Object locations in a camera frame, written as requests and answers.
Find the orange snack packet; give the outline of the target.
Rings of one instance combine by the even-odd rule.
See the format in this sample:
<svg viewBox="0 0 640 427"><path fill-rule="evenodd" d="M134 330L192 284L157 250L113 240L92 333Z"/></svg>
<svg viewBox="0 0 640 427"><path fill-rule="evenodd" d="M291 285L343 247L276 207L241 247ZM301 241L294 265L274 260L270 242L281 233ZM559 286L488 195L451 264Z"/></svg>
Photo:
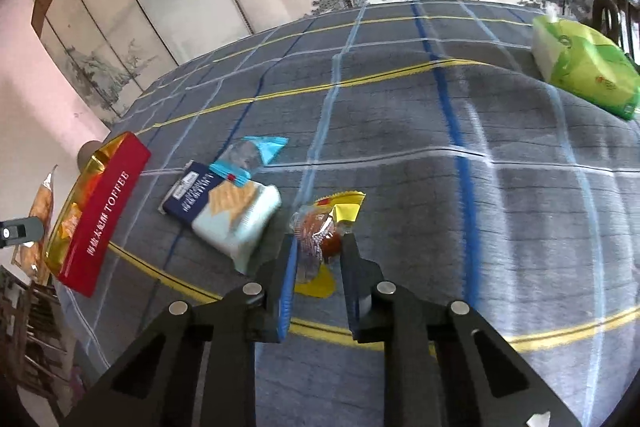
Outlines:
<svg viewBox="0 0 640 427"><path fill-rule="evenodd" d="M28 214L27 241L14 248L12 263L19 267L29 280L37 284L47 283L49 270L44 262L51 219L53 216L53 180L56 166L40 183Z"/></svg>

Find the yellow clear pastry packet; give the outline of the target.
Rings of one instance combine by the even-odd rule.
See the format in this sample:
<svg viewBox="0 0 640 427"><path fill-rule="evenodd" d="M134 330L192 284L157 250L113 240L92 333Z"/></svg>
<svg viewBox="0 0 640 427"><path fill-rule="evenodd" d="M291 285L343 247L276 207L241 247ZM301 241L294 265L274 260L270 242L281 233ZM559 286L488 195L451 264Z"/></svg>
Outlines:
<svg viewBox="0 0 640 427"><path fill-rule="evenodd" d="M342 238L352 231L365 198L359 191L340 192L296 210L290 230L297 239L297 294L318 299L334 294L329 264L341 256Z"/></svg>

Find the teal clear snack packet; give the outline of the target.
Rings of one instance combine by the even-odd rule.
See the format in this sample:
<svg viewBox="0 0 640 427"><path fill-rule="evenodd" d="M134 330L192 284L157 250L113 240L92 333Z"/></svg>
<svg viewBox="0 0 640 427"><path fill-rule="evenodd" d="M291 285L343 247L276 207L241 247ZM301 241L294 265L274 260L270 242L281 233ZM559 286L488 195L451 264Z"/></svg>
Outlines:
<svg viewBox="0 0 640 427"><path fill-rule="evenodd" d="M230 144L209 165L209 170L221 179L243 187L256 171L268 166L286 144L288 138L283 136L243 136Z"/></svg>

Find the red gold toffee tin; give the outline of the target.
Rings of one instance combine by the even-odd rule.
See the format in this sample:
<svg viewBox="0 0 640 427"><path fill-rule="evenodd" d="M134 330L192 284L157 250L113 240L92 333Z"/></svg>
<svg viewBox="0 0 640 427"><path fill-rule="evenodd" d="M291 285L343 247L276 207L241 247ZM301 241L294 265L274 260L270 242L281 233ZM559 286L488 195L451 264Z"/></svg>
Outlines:
<svg viewBox="0 0 640 427"><path fill-rule="evenodd" d="M44 247L44 262L61 284L93 295L106 248L150 157L131 132L88 157Z"/></svg>

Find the wooden furniture at left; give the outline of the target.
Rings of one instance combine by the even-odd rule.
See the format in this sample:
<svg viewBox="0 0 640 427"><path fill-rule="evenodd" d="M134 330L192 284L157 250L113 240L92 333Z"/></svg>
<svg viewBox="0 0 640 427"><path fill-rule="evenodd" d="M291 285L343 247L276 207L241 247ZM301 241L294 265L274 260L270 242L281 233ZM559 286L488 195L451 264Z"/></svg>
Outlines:
<svg viewBox="0 0 640 427"><path fill-rule="evenodd" d="M10 382L41 426L59 426L85 391L52 284L24 283L1 270L1 354Z"/></svg>

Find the navy white cracker packet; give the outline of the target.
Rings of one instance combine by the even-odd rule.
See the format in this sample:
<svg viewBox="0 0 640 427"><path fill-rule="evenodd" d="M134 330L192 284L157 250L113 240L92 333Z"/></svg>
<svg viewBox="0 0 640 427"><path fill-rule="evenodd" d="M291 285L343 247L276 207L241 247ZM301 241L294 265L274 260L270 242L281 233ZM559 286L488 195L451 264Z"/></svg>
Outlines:
<svg viewBox="0 0 640 427"><path fill-rule="evenodd" d="M259 239L280 206L276 186L256 181L237 186L207 165L190 161L158 211L230 258L236 272L247 274Z"/></svg>

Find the grey plaid tablecloth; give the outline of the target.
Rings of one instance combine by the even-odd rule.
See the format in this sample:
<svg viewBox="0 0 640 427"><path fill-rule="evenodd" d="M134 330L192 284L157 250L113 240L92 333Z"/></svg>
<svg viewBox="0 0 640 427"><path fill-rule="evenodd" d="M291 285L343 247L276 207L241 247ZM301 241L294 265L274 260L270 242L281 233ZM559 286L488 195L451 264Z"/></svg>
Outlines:
<svg viewBox="0 0 640 427"><path fill-rule="evenodd" d="M360 253L418 297L461 298L521 351L582 425L602 424L639 368L639 124L548 86L534 12L411 2L304 18L197 57L113 124L151 157L96 291L60 292L104 373L171 301L243 282L231 261L160 213L191 160L247 135L288 144L259 176L280 211L366 195Z"/></svg>

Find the green tissue pack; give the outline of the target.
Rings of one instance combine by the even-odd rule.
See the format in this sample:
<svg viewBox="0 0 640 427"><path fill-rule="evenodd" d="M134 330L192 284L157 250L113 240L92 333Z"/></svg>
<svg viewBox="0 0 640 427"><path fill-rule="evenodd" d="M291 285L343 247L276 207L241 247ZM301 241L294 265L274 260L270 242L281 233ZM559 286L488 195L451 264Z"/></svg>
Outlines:
<svg viewBox="0 0 640 427"><path fill-rule="evenodd" d="M555 15L533 19L532 53L544 81L623 120L639 107L639 74L621 48L593 28Z"/></svg>

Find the dark wooden chair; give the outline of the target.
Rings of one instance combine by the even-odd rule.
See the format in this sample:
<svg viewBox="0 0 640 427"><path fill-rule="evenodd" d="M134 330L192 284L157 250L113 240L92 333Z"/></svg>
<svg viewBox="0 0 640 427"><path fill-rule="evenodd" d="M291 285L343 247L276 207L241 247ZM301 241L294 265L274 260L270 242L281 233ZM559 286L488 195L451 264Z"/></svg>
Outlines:
<svg viewBox="0 0 640 427"><path fill-rule="evenodd" d="M591 26L616 43L639 69L639 0L593 0Z"/></svg>

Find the round beige wall disc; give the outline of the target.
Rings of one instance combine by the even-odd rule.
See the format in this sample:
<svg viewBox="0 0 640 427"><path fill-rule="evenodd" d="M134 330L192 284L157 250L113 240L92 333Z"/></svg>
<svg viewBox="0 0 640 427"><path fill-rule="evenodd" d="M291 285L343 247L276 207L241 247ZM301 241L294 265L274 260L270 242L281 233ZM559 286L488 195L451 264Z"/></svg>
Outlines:
<svg viewBox="0 0 640 427"><path fill-rule="evenodd" d="M76 156L77 168L81 172L85 169L90 161L92 155L102 146L102 142L98 140L91 140L81 145Z"/></svg>

